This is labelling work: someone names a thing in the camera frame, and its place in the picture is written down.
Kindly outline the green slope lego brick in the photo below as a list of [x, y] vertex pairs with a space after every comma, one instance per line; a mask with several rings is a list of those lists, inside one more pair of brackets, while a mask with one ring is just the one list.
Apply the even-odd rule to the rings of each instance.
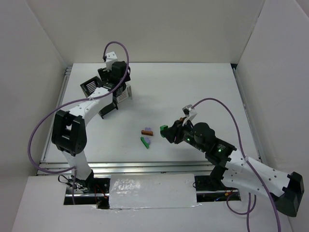
[[160, 126], [160, 131], [164, 131], [164, 130], [166, 130], [167, 128], [168, 128], [167, 125], [162, 125], [162, 126]]

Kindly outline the green lego plate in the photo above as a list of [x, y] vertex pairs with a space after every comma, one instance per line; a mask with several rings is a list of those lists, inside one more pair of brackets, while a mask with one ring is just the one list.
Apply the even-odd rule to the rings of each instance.
[[147, 149], [149, 149], [151, 143], [146, 143], [145, 140], [144, 140], [144, 137], [141, 137], [140, 140], [141, 140], [141, 142], [143, 143], [143, 145], [144, 145]]

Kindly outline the brown lego plate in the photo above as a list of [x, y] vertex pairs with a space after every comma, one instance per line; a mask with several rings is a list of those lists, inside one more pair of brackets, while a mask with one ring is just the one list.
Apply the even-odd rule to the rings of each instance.
[[154, 133], [151, 130], [141, 130], [142, 135], [153, 136]]

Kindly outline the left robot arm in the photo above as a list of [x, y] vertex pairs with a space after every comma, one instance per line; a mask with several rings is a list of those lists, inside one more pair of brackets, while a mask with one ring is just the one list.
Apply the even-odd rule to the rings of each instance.
[[99, 76], [93, 80], [96, 85], [88, 91], [87, 81], [82, 84], [86, 101], [68, 111], [58, 110], [53, 124], [52, 143], [62, 152], [70, 167], [72, 176], [87, 190], [96, 185], [93, 170], [88, 165], [84, 148], [87, 143], [86, 126], [95, 115], [104, 117], [118, 108], [118, 97], [126, 90], [130, 81], [130, 67], [125, 61], [114, 61], [98, 70]]

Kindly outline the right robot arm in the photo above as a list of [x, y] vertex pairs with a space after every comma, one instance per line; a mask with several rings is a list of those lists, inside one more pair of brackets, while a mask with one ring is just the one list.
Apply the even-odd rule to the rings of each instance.
[[160, 134], [170, 143], [186, 142], [204, 153], [205, 158], [214, 165], [210, 176], [196, 187], [239, 189], [270, 197], [279, 212], [296, 217], [304, 194], [302, 175], [281, 172], [242, 155], [235, 146], [217, 138], [214, 130], [204, 122], [193, 125], [176, 120], [171, 127], [161, 126]]

